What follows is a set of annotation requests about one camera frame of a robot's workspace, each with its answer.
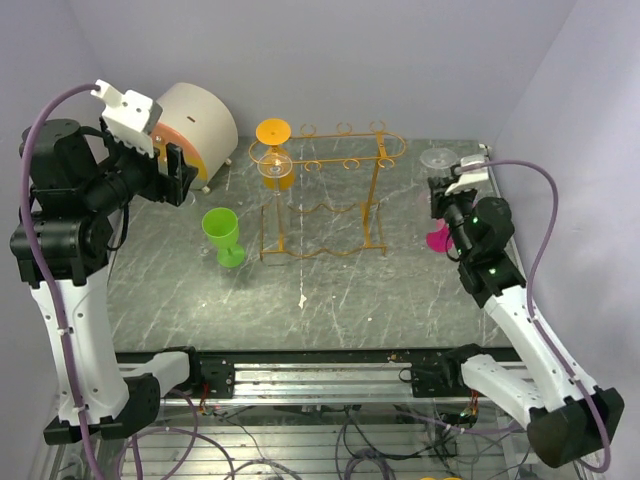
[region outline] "cable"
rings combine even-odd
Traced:
[[[336,474],[338,475],[338,479],[339,480],[350,480],[351,479],[351,474],[353,473],[355,467],[357,467],[360,463],[362,463],[365,460],[371,461],[373,463],[375,463],[378,468],[380,468],[380,472],[382,473],[382,477],[384,480],[395,480],[395,473],[393,472],[393,470],[391,469],[391,467],[386,463],[386,460],[382,457],[378,457],[375,452],[373,452],[372,450],[360,450],[357,453],[353,454],[351,453],[351,451],[349,450],[349,453],[351,453],[352,458],[349,459],[349,461],[347,462],[347,466],[345,469],[345,475],[344,475],[344,479],[342,477],[342,472],[340,471],[340,464],[338,462],[339,460],[339,447],[340,447],[340,438],[344,439],[344,434],[345,431],[347,429],[347,425],[349,424],[349,420],[351,419],[351,417],[347,417],[347,419],[345,420],[345,422],[342,424],[342,427],[340,428],[340,431],[338,432],[338,437],[336,438],[336,445],[335,445],[335,451],[334,451],[334,462],[335,462],[335,467],[336,467]]]
[[[239,415],[240,413],[242,413],[243,411],[246,411],[246,410],[249,410],[249,407],[245,408],[244,410],[241,410],[240,412],[236,412],[234,415],[231,415],[230,417],[233,417],[235,415]],[[251,432],[249,432],[249,430],[247,430],[243,425],[241,425],[239,423],[232,422],[231,420],[229,420],[230,417],[226,418],[224,415],[218,415],[215,412],[213,413],[213,416],[218,418],[218,419],[220,419],[220,420],[223,420],[223,421],[225,421],[227,423],[230,423],[231,425],[234,425],[236,427],[240,427],[242,429],[242,431],[244,433],[246,433],[251,438],[251,440],[253,441],[253,444],[256,446],[256,450],[258,451],[258,455],[260,455],[261,460],[267,460],[267,457],[262,453],[262,450],[260,450],[260,444],[258,444],[258,441],[256,440],[256,437],[254,437],[251,434]],[[276,472],[275,470],[273,470],[273,473],[275,473],[277,476],[279,476],[278,472]]]
[[[449,233],[447,234],[447,240],[444,242],[444,248],[447,248],[447,245],[449,245],[449,240],[451,240],[451,230],[449,230]],[[458,263],[460,262],[460,260],[462,260],[462,258],[460,258],[459,256],[456,257],[452,257],[451,254],[449,253],[449,248],[447,248],[447,250],[444,252],[447,255],[447,258],[449,260],[451,260],[452,262]]]
[[[110,247],[107,245],[107,250],[110,252],[117,252],[124,245],[127,235],[129,233],[129,204],[127,203],[122,207],[122,230],[120,231],[120,240],[116,247]]]
[[[358,433],[360,434],[360,436],[362,437],[362,439],[364,440],[364,442],[369,446],[369,448],[376,453],[376,455],[378,455],[379,457],[384,458],[385,460],[397,460],[397,461],[402,461],[402,460],[409,460],[412,458],[420,458],[420,455],[424,452],[427,452],[429,450],[433,450],[436,446],[438,446],[438,444],[431,444],[431,445],[427,445],[424,448],[421,448],[420,450],[417,450],[413,453],[409,453],[409,454],[394,454],[394,453],[384,453],[381,452],[380,450],[378,450],[375,446],[373,446],[371,444],[371,442],[369,441],[369,439],[366,437],[366,435],[364,434],[364,432],[360,429],[360,426],[358,425],[358,423],[355,421],[355,419],[353,419],[352,417],[348,417],[347,420],[345,421],[346,427],[349,426],[349,424],[352,424],[356,430],[358,431]],[[351,449],[349,448],[349,446],[347,445],[347,428],[345,428],[344,430],[344,434],[343,434],[343,440],[344,440],[344,446],[346,447],[347,451],[349,452],[349,454],[353,457],[355,456],[355,454],[351,451]]]
[[[445,455],[449,455],[451,456],[451,454],[449,453],[449,450],[446,448],[445,443],[448,441],[447,439],[447,433],[445,433],[445,435],[442,434],[442,431],[438,432],[438,442],[433,442],[431,440],[431,435],[429,434],[429,430],[425,429],[425,433],[427,435],[427,437],[429,437],[429,441],[431,441],[434,445],[434,449],[433,451],[436,454],[436,457],[438,457],[438,460],[440,460],[440,463],[442,464],[442,466],[444,467],[445,472],[447,472],[447,475],[449,475],[450,477],[460,477],[460,475],[456,475],[456,473],[451,470],[451,466],[449,465],[449,462],[447,461],[447,457]]]
[[[238,473],[240,470],[244,470],[245,468],[250,467],[251,465],[269,465],[271,468],[277,468],[278,470],[282,470],[287,475],[291,475],[295,480],[302,480],[302,477],[300,476],[300,474],[285,467],[284,465],[280,465],[277,462],[274,462],[272,460],[267,460],[266,458],[261,458],[260,460],[249,460],[248,462],[243,463],[238,468],[236,468],[235,471],[232,473]],[[228,478],[231,478],[231,473],[226,477],[224,477],[224,480],[227,480]]]
[[[131,448],[133,449],[133,461],[136,464],[136,478],[142,480],[144,470],[142,468],[142,459],[140,458],[140,447],[138,446],[138,435],[135,433],[131,436]]]
[[[533,307],[533,281],[538,271],[538,266],[540,265],[540,261],[542,260],[542,255],[544,255],[544,252],[547,249],[547,245],[549,244],[549,239],[551,238],[551,234],[553,233],[553,228],[555,227],[556,218],[558,216],[558,205],[559,205],[558,186],[555,180],[553,179],[553,177],[551,176],[551,174],[547,172],[544,168],[542,168],[539,165],[536,165],[535,163],[525,162],[522,160],[498,160],[495,162],[491,161],[491,162],[485,162],[477,165],[468,165],[466,167],[460,167],[459,172],[464,173],[472,170],[477,170],[479,168],[484,168],[487,166],[494,167],[494,166],[500,166],[500,165],[518,165],[521,167],[527,167],[527,168],[533,169],[538,173],[540,173],[547,180],[547,182],[549,182],[549,186],[551,187],[553,206],[551,208],[549,226],[547,227],[547,231],[545,232],[544,238],[542,239],[542,244],[540,245],[540,249],[538,250],[536,257],[533,260],[533,265],[531,266],[531,270],[529,271],[529,281],[527,282],[527,289],[526,289],[527,311],[529,313],[529,317],[533,322],[533,325],[536,327],[536,330],[538,331],[538,333],[540,334],[544,342],[547,344],[549,349],[553,352],[555,357],[558,359],[558,362],[560,362],[560,364],[565,369],[569,377],[573,379],[576,387],[578,387],[578,390],[580,390],[580,393],[582,394],[587,405],[589,406],[591,415],[593,416],[593,419],[598,428],[598,433],[600,434],[600,438],[602,440],[602,447],[604,450],[604,460],[602,461],[602,465],[593,466],[586,463],[582,459],[579,460],[579,463],[582,466],[584,466],[586,469],[591,470],[592,472],[604,473],[609,469],[609,466],[611,465],[611,441],[609,439],[609,435],[607,434],[607,428],[604,425],[604,420],[602,418],[602,415],[600,415],[600,412],[598,411],[598,407],[596,407],[595,402],[591,398],[591,395],[587,391],[587,388],[582,383],[582,380],[576,378],[576,372],[571,366],[570,362],[568,362],[567,359],[564,358],[564,355],[562,354],[560,349],[556,346],[556,344],[553,342],[553,340],[551,339],[551,337],[549,336],[545,328],[540,323]]]
[[[31,207],[29,204],[29,174],[31,173],[31,160],[33,158],[33,151],[36,145],[36,140],[38,138],[38,135],[40,134],[40,130],[42,130],[42,126],[44,125],[49,115],[51,115],[51,112],[53,112],[53,110],[55,110],[58,105],[71,98],[72,96],[90,90],[100,90],[100,87],[95,84],[80,85],[62,93],[61,95],[50,101],[40,111],[35,121],[33,122],[33,125],[29,130],[29,134],[27,135],[27,138],[24,142],[24,149],[22,152],[22,178],[20,191],[20,213],[22,215],[22,225],[27,237],[27,241],[29,243],[29,247],[31,248],[31,252],[33,254],[33,259],[40,269],[42,277],[44,278],[44,281],[46,282],[47,287],[51,292],[51,299],[53,301],[56,321],[58,323],[58,328],[62,332],[69,331],[69,321],[64,309],[62,293],[60,292],[60,289],[56,284],[56,280],[51,273],[51,269],[47,265],[47,261],[45,260],[44,255],[42,254],[42,250],[40,249],[40,244],[38,242],[38,236],[33,224],[33,218],[31,217]],[[73,346],[71,344],[71,338],[69,334],[61,335],[60,341],[62,342],[64,364],[67,370],[67,376],[69,378],[69,390],[71,391],[74,406],[78,409],[78,421],[80,423],[82,445],[84,447],[85,455],[87,457],[91,472],[93,473],[95,478],[97,480],[104,480],[104,475],[100,471],[98,461],[96,460],[95,451],[93,449],[93,445],[91,444],[91,439],[89,438],[90,433],[87,414],[85,411],[86,407],[84,404],[84,400],[82,399],[82,392],[80,391],[78,370],[76,368]]]
[[[513,470],[514,468],[518,468],[520,469],[522,467],[522,465],[524,465],[524,463],[527,461],[527,458],[529,458],[529,453],[531,452],[531,445],[529,445],[529,448],[527,448],[527,453],[524,454],[524,457],[522,457],[522,461],[517,464],[517,465],[512,465],[511,467],[507,467],[504,470],[500,470],[498,473],[496,473],[495,475],[492,475],[491,477],[487,478],[487,480],[492,480],[494,478],[499,477],[500,475],[502,475],[505,472],[508,472],[509,470]],[[516,472],[516,476],[514,477],[513,480],[516,480],[518,477],[520,476],[520,470],[518,470]]]
[[[510,433],[507,433],[506,435],[501,436],[498,440],[493,440],[492,438],[489,437],[485,437],[484,435],[472,435],[471,438],[475,439],[476,437],[480,437],[485,439],[486,441],[488,441],[489,443],[491,443],[491,445],[489,445],[488,447],[483,448],[482,450],[479,450],[478,448],[476,448],[476,454],[473,457],[473,460],[471,461],[466,461],[466,460],[460,460],[458,458],[455,459],[456,462],[458,463],[462,463],[463,465],[473,465],[478,463],[478,459],[480,458],[480,456],[486,452],[491,450],[493,447],[498,447],[500,449],[502,449],[502,445],[500,445],[499,442],[501,442],[502,440],[504,440],[505,438],[507,438],[509,435],[511,435]]]
[[[85,136],[88,135],[90,137],[98,137],[102,139],[107,137],[107,135],[105,135],[101,130],[98,130],[97,128],[89,127],[87,125],[82,125],[80,127],[80,134]]]
[[[571,465],[573,465],[573,469],[575,470],[576,475],[578,476],[578,480],[584,480],[584,477],[582,476],[582,473],[580,472],[578,465],[576,465],[576,462],[571,462]]]
[[[172,433],[172,434],[176,434],[176,435],[191,435],[192,437],[195,437],[197,439],[200,440],[204,440],[205,442],[210,443],[211,445],[213,445],[214,447],[216,447],[218,450],[220,450],[220,452],[224,455],[224,457],[227,460],[227,463],[229,464],[229,471],[230,472],[234,472],[233,469],[233,459],[231,458],[231,455],[229,455],[229,452],[227,452],[225,450],[225,448],[220,445],[218,442],[216,442],[215,440],[207,437],[206,435],[202,435],[201,433],[193,433],[193,431],[189,431],[189,430],[185,430],[183,428],[178,428],[178,427],[152,427],[152,428],[148,428],[146,429],[144,432],[137,434],[138,440],[144,437],[148,437],[149,435],[155,435],[158,433]],[[119,465],[120,462],[122,461],[122,451],[126,451],[127,448],[133,446],[132,441],[130,440],[129,443],[127,443],[123,449],[121,450],[120,454],[118,455],[118,457],[116,458],[116,465]],[[231,476],[232,480],[235,480],[235,474]]]
[[[170,393],[173,393],[174,395],[178,395],[179,397],[182,397],[189,404],[189,408],[191,409],[191,413],[192,413],[192,416],[193,416],[193,431],[189,432],[189,434],[191,435],[191,442],[189,442],[189,445],[187,446],[187,449],[185,450],[184,454],[182,455],[180,460],[178,460],[178,462],[174,465],[174,467],[169,471],[169,473],[167,473],[164,477],[162,477],[162,480],[168,480],[169,478],[171,478],[178,471],[178,469],[187,460],[187,457],[191,453],[191,450],[193,450],[193,445],[196,443],[196,438],[199,438],[198,437],[198,410],[196,409],[195,405],[191,401],[191,398],[189,398],[188,395],[185,395],[184,393],[182,393],[179,390],[171,390]],[[142,438],[142,437],[146,437],[147,435],[150,435],[151,433],[155,433],[155,432],[145,432],[144,434],[138,435],[136,437],[136,440],[139,439],[139,438]],[[129,443],[126,443],[124,445],[124,447],[122,447],[122,450],[120,450],[120,453],[116,457],[115,468],[116,468],[116,478],[118,478],[118,479],[122,478],[122,467],[124,466],[124,455],[125,455],[125,453],[127,451],[127,448],[129,448],[133,444],[134,444],[134,438],[132,438],[129,441]],[[139,471],[138,470],[138,464],[136,463],[136,474],[138,473],[138,471]]]
[[[470,472],[469,472],[469,477],[471,478],[471,480],[473,480],[473,469],[476,468],[476,463],[478,463],[480,461],[480,447],[478,447],[478,440],[476,440],[475,436],[472,436],[471,440],[473,440],[473,446],[476,449],[476,456],[470,462],[470,467],[471,468],[470,468]]]
[[[437,420],[435,418],[425,417],[417,413],[405,412],[402,410],[397,410],[393,412],[385,410],[383,411],[383,413],[394,413],[396,415],[404,415],[406,417],[416,418],[418,420],[422,420],[423,422],[432,423],[434,425],[445,427],[445,430],[449,430],[452,432],[465,434],[465,435],[500,435],[502,433],[513,433],[517,430],[520,430],[521,428],[520,425],[518,425],[515,421],[513,421],[504,428],[488,428],[484,430],[475,430],[473,428],[457,427],[455,425],[451,425],[449,423],[443,422],[442,420]]]
[[[411,375],[411,372],[419,372],[419,373],[425,373],[427,375],[431,375],[433,377],[440,377],[440,374],[438,374],[437,372],[433,372],[430,370],[425,370],[424,368],[416,368],[416,367],[404,367],[402,369],[400,369],[400,371],[398,372],[398,380],[400,380],[402,383],[413,383],[413,378],[402,378],[402,374],[404,372],[409,372],[409,375]]]

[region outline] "marble table surface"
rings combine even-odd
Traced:
[[[321,254],[299,260],[260,260],[260,207],[271,192],[241,138],[230,167],[196,192],[197,205],[176,209],[136,198],[129,236],[118,252],[109,286],[109,315],[117,351],[150,351],[194,345],[204,350],[454,347],[509,342],[462,289],[456,265],[425,244],[428,232],[423,150],[447,147],[459,156],[477,153],[473,141],[407,140],[394,168],[381,169],[376,199],[386,256],[365,250],[345,257]],[[399,142],[387,142],[390,153]],[[375,141],[305,139],[287,144],[295,159],[375,154]],[[345,207],[367,198],[373,164],[347,171],[340,164],[320,172],[296,167],[286,195],[295,207],[325,202]],[[491,186],[483,194],[491,194]],[[199,218],[228,207],[239,217],[246,261],[226,269],[216,261]],[[358,208],[342,215],[318,210],[292,214],[287,245],[349,250],[363,241]]]

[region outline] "wine glass base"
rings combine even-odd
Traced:
[[[244,262],[244,248],[234,245],[231,248],[218,250],[218,263],[226,268],[234,268]]]

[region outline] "white wall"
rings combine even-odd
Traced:
[[[72,0],[109,80],[210,89],[241,133],[292,125],[495,139],[575,0]]]
[[[44,322],[9,251],[18,223],[20,135],[54,95],[101,73],[63,0],[3,2],[0,46],[0,477],[24,479],[57,382]],[[99,113],[88,94],[60,110],[92,124]]]
[[[558,226],[535,291],[573,355],[626,399],[611,479],[637,477],[640,438],[639,18],[637,0],[579,1],[496,144],[497,158],[537,162],[559,184]],[[501,168],[530,265],[548,187]]]

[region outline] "white cylindrical object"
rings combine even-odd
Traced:
[[[198,168],[193,189],[205,187],[238,146],[238,129],[222,101],[190,83],[176,83],[158,100],[162,116],[153,130],[154,146],[182,147],[185,161]]]

